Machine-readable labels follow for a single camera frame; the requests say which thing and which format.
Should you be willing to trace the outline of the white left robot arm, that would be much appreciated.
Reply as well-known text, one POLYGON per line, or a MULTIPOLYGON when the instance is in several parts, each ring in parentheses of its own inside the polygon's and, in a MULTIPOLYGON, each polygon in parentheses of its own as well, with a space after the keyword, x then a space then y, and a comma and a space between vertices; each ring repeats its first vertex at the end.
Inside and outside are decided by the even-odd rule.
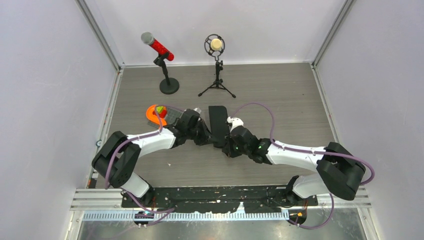
POLYGON ((93 158, 92 167, 107 181, 107 187, 121 188, 134 196, 141 207, 153 202, 152 186, 134 172, 138 159, 168 150, 192 140, 197 146, 212 144, 215 138, 200 113, 186 109, 174 123, 137 135, 114 132, 93 158))

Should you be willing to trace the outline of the black tool pouch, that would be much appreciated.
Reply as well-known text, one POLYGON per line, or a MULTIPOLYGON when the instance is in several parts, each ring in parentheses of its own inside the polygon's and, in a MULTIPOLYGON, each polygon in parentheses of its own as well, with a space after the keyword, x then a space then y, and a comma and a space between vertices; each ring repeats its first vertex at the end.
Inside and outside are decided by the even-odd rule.
POLYGON ((227 124, 228 111, 223 105, 213 105, 208 107, 210 130, 216 141, 215 148, 222 149, 226 144, 226 136, 229 135, 227 124))

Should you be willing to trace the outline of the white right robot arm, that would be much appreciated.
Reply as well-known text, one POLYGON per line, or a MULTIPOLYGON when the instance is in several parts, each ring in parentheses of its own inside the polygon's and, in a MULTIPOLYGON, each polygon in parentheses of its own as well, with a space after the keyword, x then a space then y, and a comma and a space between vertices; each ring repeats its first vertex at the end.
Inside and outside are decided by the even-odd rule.
POLYGON ((258 164, 288 165, 314 173, 295 175, 284 195, 291 205, 299 205, 313 195, 332 194, 352 201, 361 185, 366 168, 336 142, 326 147, 284 144, 270 138, 257 138, 246 127, 237 126, 225 137, 222 152, 229 158, 248 156, 258 164))

